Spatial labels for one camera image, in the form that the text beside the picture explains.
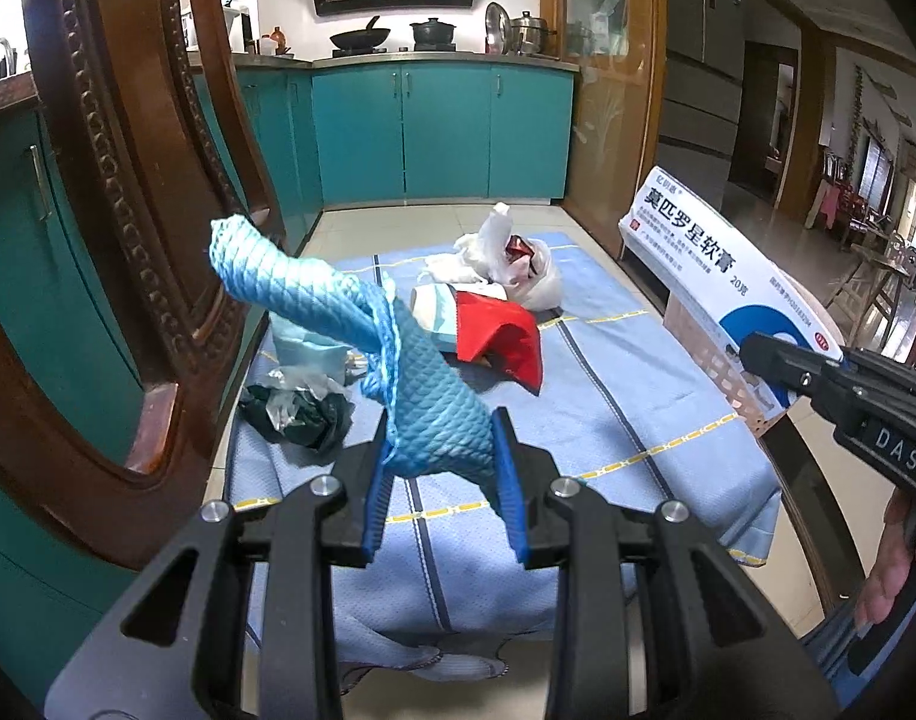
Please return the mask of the person's right hand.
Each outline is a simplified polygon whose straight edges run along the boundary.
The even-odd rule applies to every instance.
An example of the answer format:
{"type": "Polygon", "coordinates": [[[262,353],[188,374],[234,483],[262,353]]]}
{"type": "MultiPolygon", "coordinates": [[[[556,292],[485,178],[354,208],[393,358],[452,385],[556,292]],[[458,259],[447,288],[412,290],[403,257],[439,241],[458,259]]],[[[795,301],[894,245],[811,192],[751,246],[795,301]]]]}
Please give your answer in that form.
{"type": "Polygon", "coordinates": [[[867,576],[855,606],[856,628],[881,624],[889,616],[900,590],[916,566],[916,548],[910,551],[903,538],[903,524],[910,511],[907,494],[896,489],[884,512],[884,530],[873,569],[867,576]]]}

